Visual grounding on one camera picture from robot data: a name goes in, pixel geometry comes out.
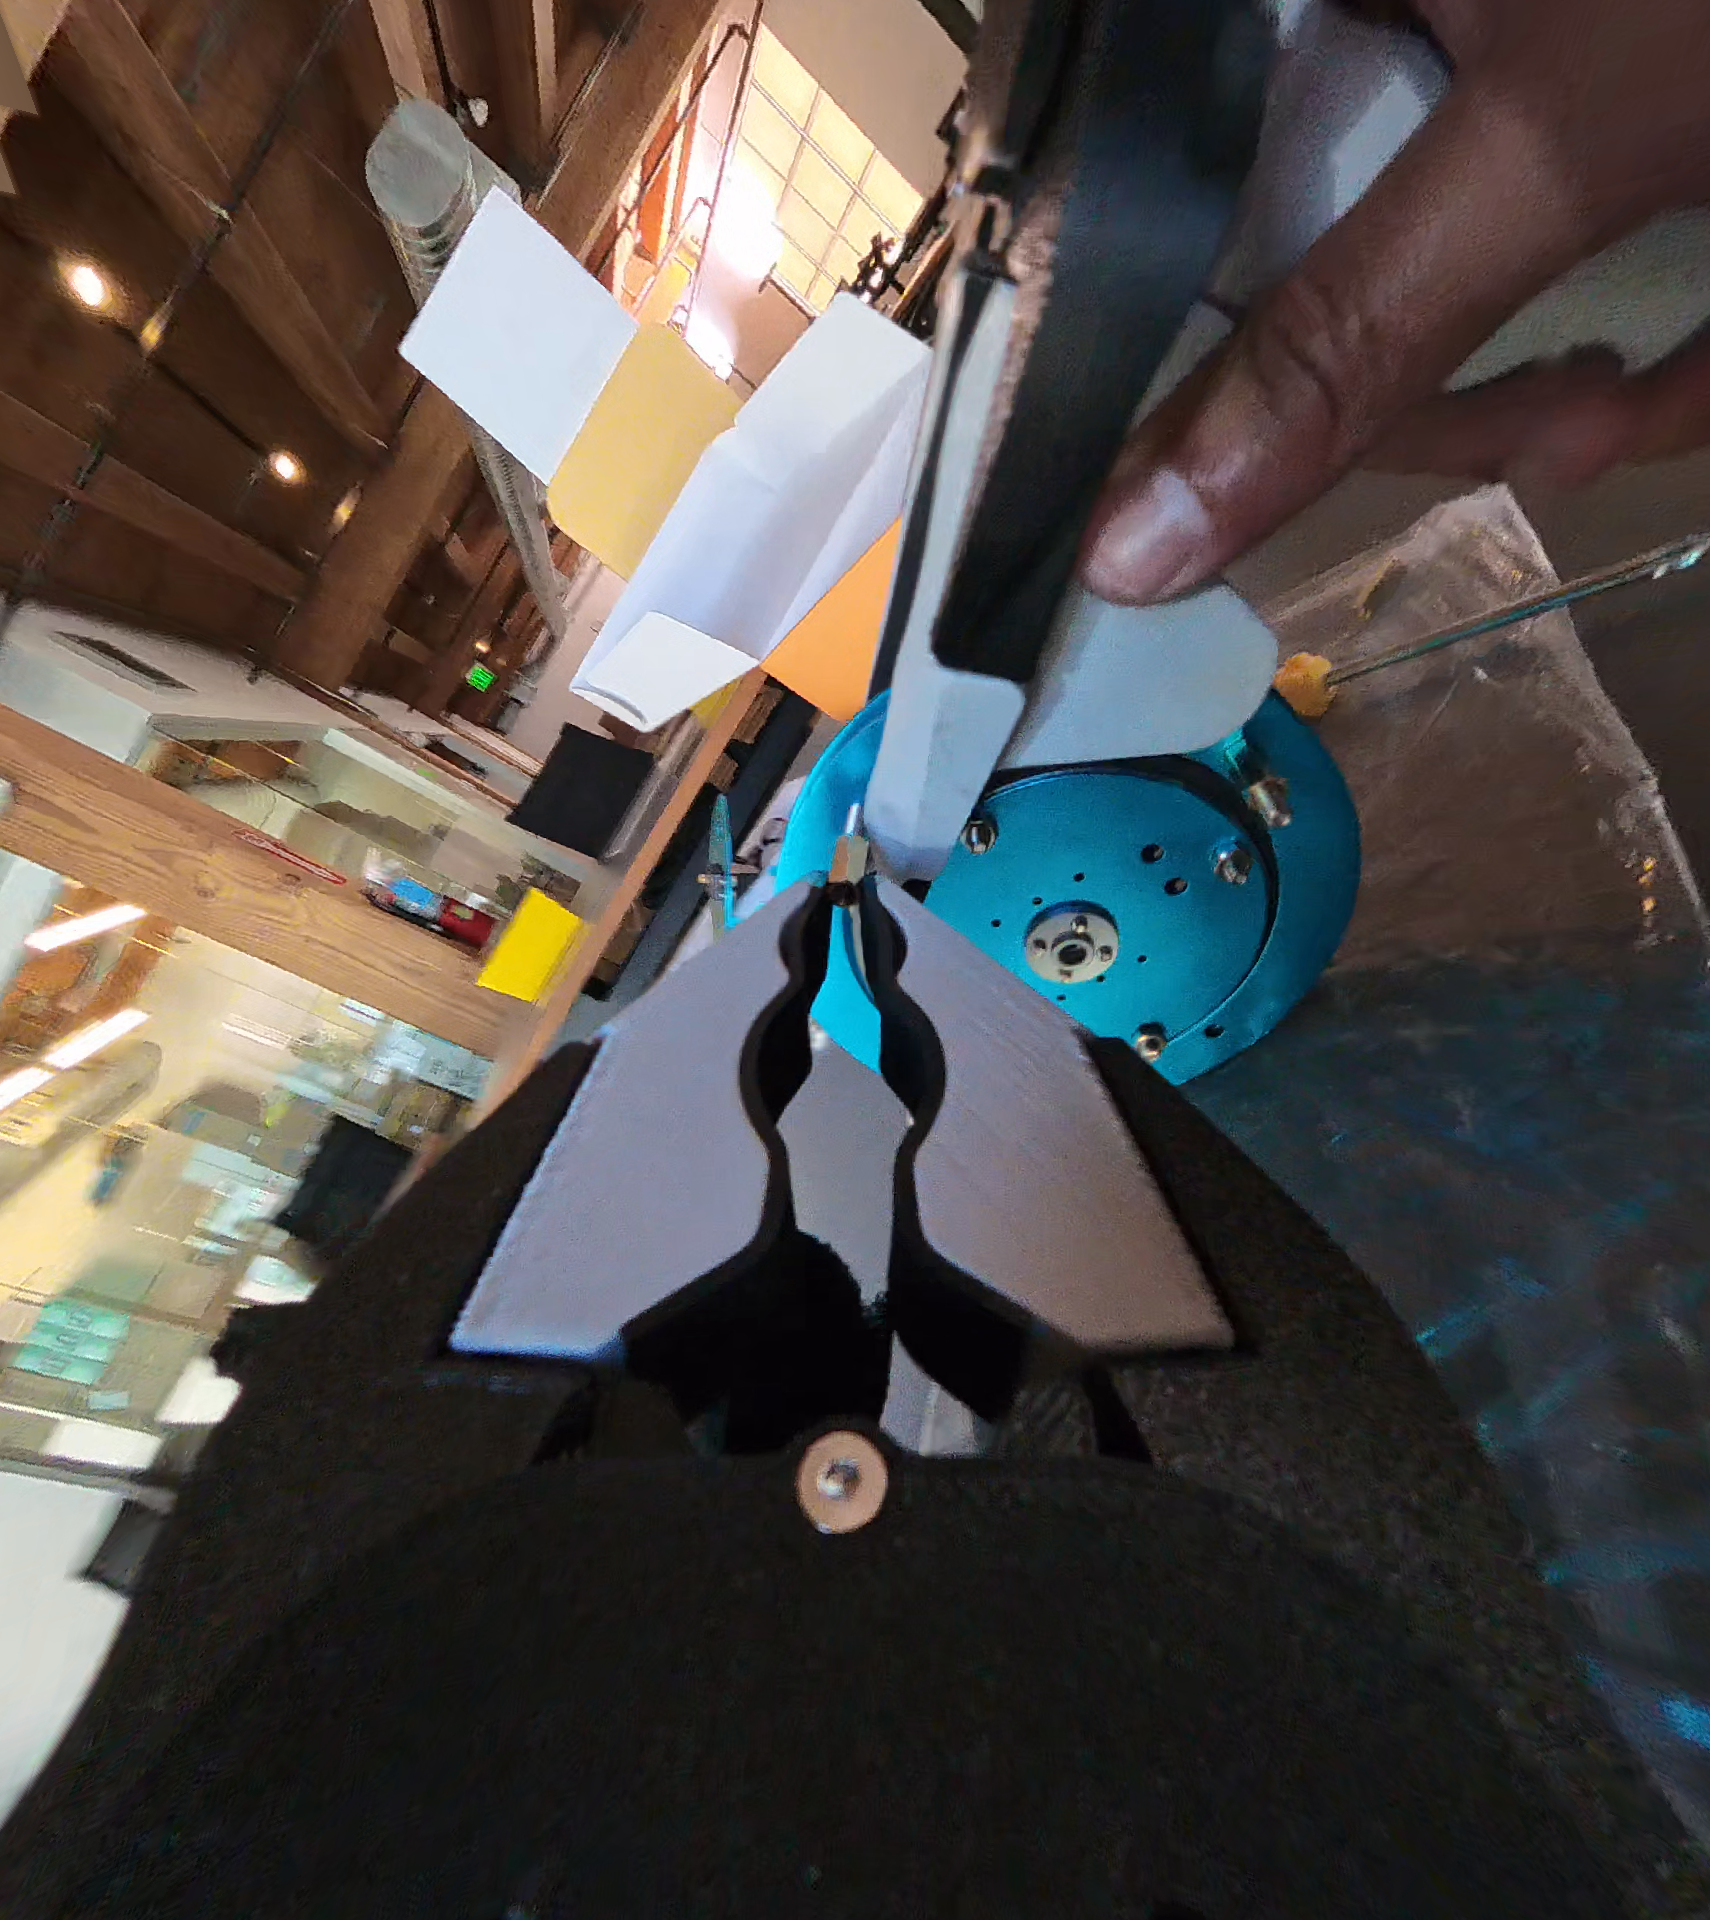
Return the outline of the yellow box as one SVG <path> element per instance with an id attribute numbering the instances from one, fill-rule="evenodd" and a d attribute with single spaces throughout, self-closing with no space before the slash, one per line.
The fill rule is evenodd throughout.
<path id="1" fill-rule="evenodd" d="M 494 996 L 535 1005 L 580 944 L 584 922 L 571 906 L 532 891 L 492 939 L 477 984 Z"/>

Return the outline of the silver ceiling duct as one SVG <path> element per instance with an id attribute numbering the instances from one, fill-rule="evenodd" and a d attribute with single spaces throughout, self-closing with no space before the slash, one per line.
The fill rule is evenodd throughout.
<path id="1" fill-rule="evenodd" d="M 372 136 L 364 183 L 408 282 L 417 310 L 437 292 L 469 226 L 492 191 L 518 202 L 520 188 L 463 133 L 456 116 L 426 99 L 402 99 Z M 553 559 L 549 495 L 471 412 L 463 415 L 489 485 L 554 645 L 571 637 L 567 589 Z"/>

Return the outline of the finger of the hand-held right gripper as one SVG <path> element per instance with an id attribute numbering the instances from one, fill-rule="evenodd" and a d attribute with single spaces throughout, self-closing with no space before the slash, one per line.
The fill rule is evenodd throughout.
<path id="1" fill-rule="evenodd" d="M 901 886 L 939 877 L 1027 703 L 1019 684 L 946 666 L 934 653 L 937 619 L 964 551 L 974 474 L 1012 344 L 1015 308 L 1012 281 L 995 271 L 958 271 L 939 296 L 877 654 L 888 710 L 863 799 L 874 864 Z"/>

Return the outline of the yellow handled screwdriver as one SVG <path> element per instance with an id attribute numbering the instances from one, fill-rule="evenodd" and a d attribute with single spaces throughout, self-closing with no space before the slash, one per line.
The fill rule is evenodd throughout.
<path id="1" fill-rule="evenodd" d="M 1556 612 L 1570 612 L 1599 598 L 1647 585 L 1660 585 L 1703 565 L 1708 555 L 1710 532 L 1701 532 L 1610 565 L 1605 571 L 1562 585 L 1562 589 L 1509 603 L 1492 612 L 1355 659 L 1346 664 L 1328 660 L 1323 654 L 1298 653 L 1278 664 L 1273 691 L 1298 718 L 1319 723 L 1333 710 L 1341 691 L 1355 683 L 1452 653 L 1470 642 L 1521 629 Z"/>

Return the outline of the orange and white cardboard box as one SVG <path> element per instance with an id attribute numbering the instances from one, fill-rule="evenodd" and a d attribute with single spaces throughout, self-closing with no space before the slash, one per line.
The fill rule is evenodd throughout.
<path id="1" fill-rule="evenodd" d="M 834 296 L 749 396 L 492 191 L 404 360 L 622 583 L 571 676 L 652 732 L 760 666 L 901 519 L 930 349 Z"/>

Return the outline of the grey desk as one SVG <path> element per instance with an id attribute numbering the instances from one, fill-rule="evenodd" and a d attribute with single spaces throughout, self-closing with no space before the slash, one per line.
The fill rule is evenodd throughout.
<path id="1" fill-rule="evenodd" d="M 1240 565 L 1236 585 L 1291 650 L 1350 660 L 1697 532 L 1710 534 L 1710 454 L 1564 500 L 1364 476 Z M 1402 589 L 1363 623 L 1359 592 L 1394 560 Z M 1710 918 L 1710 555 L 1570 616 L 1659 779 Z"/>

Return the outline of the person's right hand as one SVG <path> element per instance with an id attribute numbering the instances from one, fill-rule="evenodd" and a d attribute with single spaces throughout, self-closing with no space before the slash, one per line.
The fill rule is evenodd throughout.
<path id="1" fill-rule="evenodd" d="M 1082 540 L 1110 605 L 1199 589 L 1355 469 L 1584 486 L 1710 446 L 1710 328 L 1642 373 L 1587 349 L 1445 390 L 1562 276 L 1710 210 L 1710 2 L 1418 12 L 1445 99 L 1130 434 Z"/>

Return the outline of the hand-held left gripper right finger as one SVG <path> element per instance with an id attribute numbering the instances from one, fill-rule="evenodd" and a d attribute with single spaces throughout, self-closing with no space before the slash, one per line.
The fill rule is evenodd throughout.
<path id="1" fill-rule="evenodd" d="M 984 1423 L 1093 1369 L 1226 1357 L 1236 1328 L 1074 1021 L 903 886 L 856 895 L 892 1168 L 891 1332 Z"/>

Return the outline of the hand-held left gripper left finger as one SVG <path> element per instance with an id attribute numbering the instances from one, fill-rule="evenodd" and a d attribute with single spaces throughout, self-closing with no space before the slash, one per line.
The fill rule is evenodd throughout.
<path id="1" fill-rule="evenodd" d="M 795 885 L 602 1028 L 455 1357 L 645 1382 L 727 1448 L 871 1423 L 871 1312 L 802 1232 L 779 1128 L 834 929 L 829 889 Z"/>

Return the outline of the large clear plastic bag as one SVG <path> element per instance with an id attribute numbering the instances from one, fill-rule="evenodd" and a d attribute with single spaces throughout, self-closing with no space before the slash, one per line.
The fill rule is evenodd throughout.
<path id="1" fill-rule="evenodd" d="M 1710 914 L 1555 609 L 1334 693 L 1343 947 L 1187 1096 L 1357 1261 L 1710 1860 Z"/>

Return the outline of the blue metal turntable disc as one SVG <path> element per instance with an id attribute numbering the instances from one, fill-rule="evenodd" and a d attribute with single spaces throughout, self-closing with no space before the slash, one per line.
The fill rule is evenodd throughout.
<path id="1" fill-rule="evenodd" d="M 1268 833 L 1247 771 L 1288 783 Z M 1193 755 L 1000 774 L 927 908 L 1181 1087 L 1259 1045 L 1333 962 L 1361 880 L 1349 783 L 1271 694 Z"/>

